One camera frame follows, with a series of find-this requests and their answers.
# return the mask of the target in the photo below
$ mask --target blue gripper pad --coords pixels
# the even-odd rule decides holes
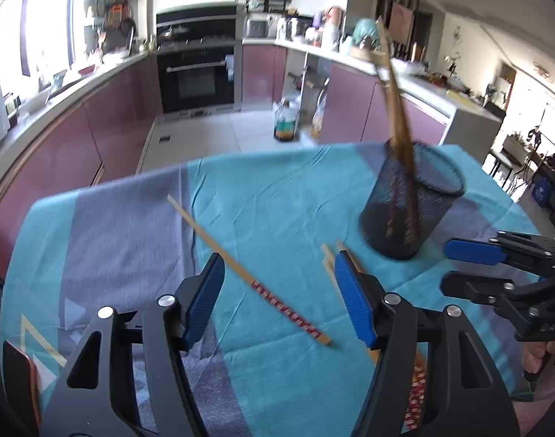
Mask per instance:
[[[346,255],[339,253],[336,256],[334,272],[354,331],[357,337],[371,349],[376,343],[376,332],[372,322],[373,310],[358,284],[354,266]]]
[[[207,269],[208,264],[201,273],[206,274],[206,277],[186,311],[186,331],[182,338],[186,341],[189,350],[203,337],[212,308],[217,302],[218,293],[225,280],[225,262],[220,255],[215,255],[210,269],[208,271]]]
[[[500,246],[473,240],[451,239],[445,243],[443,253],[452,260],[490,266],[507,259],[506,253]]]

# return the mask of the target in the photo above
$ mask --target countertop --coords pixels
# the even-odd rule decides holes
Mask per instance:
[[[282,48],[293,49],[294,51],[302,51],[319,58],[329,59],[332,62],[345,65],[367,75],[380,77],[382,80],[388,80],[388,71],[385,68],[379,69],[377,73],[374,64],[370,62],[366,62],[349,55],[341,54],[339,52],[327,51],[326,49],[317,48],[316,46],[271,38],[245,38],[243,39],[243,44],[274,45],[280,46]],[[478,106],[476,108],[474,106],[471,106],[471,104],[469,103],[458,100],[457,98],[449,97],[447,94],[447,90],[445,89],[434,86],[433,84],[427,83],[416,77],[401,75],[398,72],[399,71],[396,70],[396,78],[399,89],[401,89],[404,93],[409,94],[414,99],[423,102],[428,107],[431,107],[434,110],[438,111],[440,114],[447,117],[448,119],[453,119],[458,110],[463,110],[465,112],[474,113],[475,115],[480,115],[484,118],[491,119],[500,123],[500,120],[492,115],[492,113],[484,110],[482,107]]]
[[[114,66],[101,65],[95,73],[52,98],[39,112],[28,115],[12,128],[0,143],[0,181],[12,164],[28,146],[58,116],[75,105],[96,87],[125,68],[148,57],[150,53],[138,54],[124,59]]]

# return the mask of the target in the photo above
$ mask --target mesh pen holder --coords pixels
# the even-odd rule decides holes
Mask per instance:
[[[413,143],[415,175],[393,156],[387,158],[360,214],[364,238],[387,257],[406,260],[439,224],[453,202],[464,193],[459,169],[436,150]]]

